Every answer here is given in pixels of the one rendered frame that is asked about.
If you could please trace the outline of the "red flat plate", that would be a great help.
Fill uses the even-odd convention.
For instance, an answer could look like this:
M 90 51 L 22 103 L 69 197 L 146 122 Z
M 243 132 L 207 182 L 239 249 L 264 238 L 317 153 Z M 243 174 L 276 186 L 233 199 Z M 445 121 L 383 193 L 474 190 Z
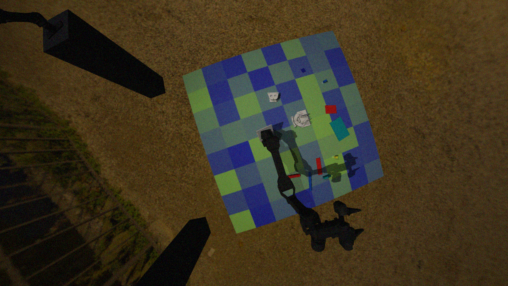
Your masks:
M 337 113 L 336 105 L 325 105 L 325 113 L 326 114 Z

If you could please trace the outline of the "teal flat plate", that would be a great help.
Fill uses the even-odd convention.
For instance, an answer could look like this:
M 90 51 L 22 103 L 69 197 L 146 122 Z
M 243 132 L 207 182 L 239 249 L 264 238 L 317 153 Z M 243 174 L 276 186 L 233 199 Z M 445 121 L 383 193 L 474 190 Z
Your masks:
M 331 125 L 331 128 L 333 129 L 335 135 L 337 136 L 338 141 L 341 141 L 343 138 L 350 135 L 341 117 L 335 119 L 335 121 L 332 121 L 329 124 Z

